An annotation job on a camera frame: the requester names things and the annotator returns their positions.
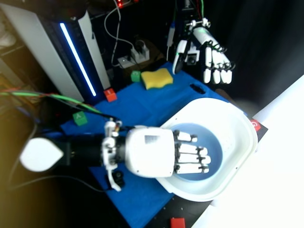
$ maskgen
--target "led light strip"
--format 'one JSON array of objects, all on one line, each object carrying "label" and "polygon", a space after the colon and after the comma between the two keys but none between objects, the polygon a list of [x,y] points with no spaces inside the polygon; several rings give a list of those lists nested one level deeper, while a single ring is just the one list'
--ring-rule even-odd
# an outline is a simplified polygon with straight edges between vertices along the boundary
[{"label": "led light strip", "polygon": [[66,26],[64,25],[64,23],[60,23],[60,27],[61,27],[61,30],[63,31],[63,34],[65,35],[66,40],[67,40],[67,42],[68,42],[68,44],[69,44],[69,46],[70,46],[70,48],[71,48],[71,50],[73,52],[73,55],[74,55],[74,57],[75,57],[78,65],[80,67],[80,70],[81,70],[83,76],[85,77],[86,83],[88,84],[88,86],[89,86],[89,88],[91,90],[92,95],[96,96],[96,92],[95,92],[95,90],[94,90],[94,88],[92,86],[92,83],[91,83],[89,77],[86,74],[86,70],[85,70],[84,66],[82,65],[82,62],[80,61],[80,58],[79,58],[78,53],[77,53],[77,51],[76,51],[76,49],[74,47],[74,44],[73,44],[73,42],[71,40],[71,37],[70,37],[69,33],[67,32]]}]

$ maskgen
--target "blue mat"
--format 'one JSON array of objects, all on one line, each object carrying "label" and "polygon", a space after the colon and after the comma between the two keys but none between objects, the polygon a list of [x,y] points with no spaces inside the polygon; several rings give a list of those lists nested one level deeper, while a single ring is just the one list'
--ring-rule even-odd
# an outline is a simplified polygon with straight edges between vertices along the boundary
[{"label": "blue mat", "polygon": [[[174,77],[173,84],[161,89],[146,90],[142,83],[133,83],[117,93],[116,101],[110,103],[102,101],[95,107],[106,114],[117,116],[124,125],[161,126],[192,100],[212,97],[227,101],[185,72],[173,75],[171,63],[166,63],[162,67],[167,68]],[[206,93],[202,95],[194,91],[190,84],[199,86]],[[100,116],[90,113],[86,116],[88,119],[86,125],[76,126],[70,121],[62,126],[64,131],[69,135],[104,132],[105,122]],[[112,190],[106,194],[132,228],[142,228],[173,195],[168,193],[156,179],[135,176],[123,164],[118,166],[118,170],[123,172],[126,185],[121,192]],[[101,186],[107,188],[105,169],[92,167],[91,172]]]}]

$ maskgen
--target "blue plate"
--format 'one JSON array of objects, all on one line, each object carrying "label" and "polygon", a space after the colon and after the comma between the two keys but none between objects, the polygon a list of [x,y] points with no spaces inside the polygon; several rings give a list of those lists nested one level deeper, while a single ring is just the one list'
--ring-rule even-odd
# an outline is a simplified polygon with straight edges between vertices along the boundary
[{"label": "blue plate", "polygon": [[219,170],[223,160],[223,151],[218,139],[211,131],[193,123],[178,124],[172,127],[172,130],[179,130],[181,132],[197,135],[198,141],[192,142],[191,145],[206,147],[208,149],[208,155],[211,157],[208,173],[178,174],[177,176],[179,178],[188,181],[200,181],[211,177]]}]

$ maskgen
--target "red block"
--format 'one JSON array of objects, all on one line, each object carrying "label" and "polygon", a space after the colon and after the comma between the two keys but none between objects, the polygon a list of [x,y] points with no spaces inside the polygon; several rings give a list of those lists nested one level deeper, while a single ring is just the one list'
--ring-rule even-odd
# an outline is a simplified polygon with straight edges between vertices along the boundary
[{"label": "red block", "polygon": [[186,228],[184,218],[171,218],[171,228]]},{"label": "red block", "polygon": [[104,90],[104,95],[105,95],[106,99],[108,100],[108,102],[117,100],[116,93],[114,92],[114,90],[112,88]]}]

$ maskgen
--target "power strip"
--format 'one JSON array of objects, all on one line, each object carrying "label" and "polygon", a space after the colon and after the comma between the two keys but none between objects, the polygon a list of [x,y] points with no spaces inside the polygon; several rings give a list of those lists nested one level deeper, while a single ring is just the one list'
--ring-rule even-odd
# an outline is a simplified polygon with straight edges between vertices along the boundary
[{"label": "power strip", "polygon": [[123,69],[148,61],[150,59],[150,51],[145,45],[142,48],[142,53],[139,53],[132,48],[131,56],[131,58],[129,56],[124,56],[118,59],[118,62],[120,63]]}]

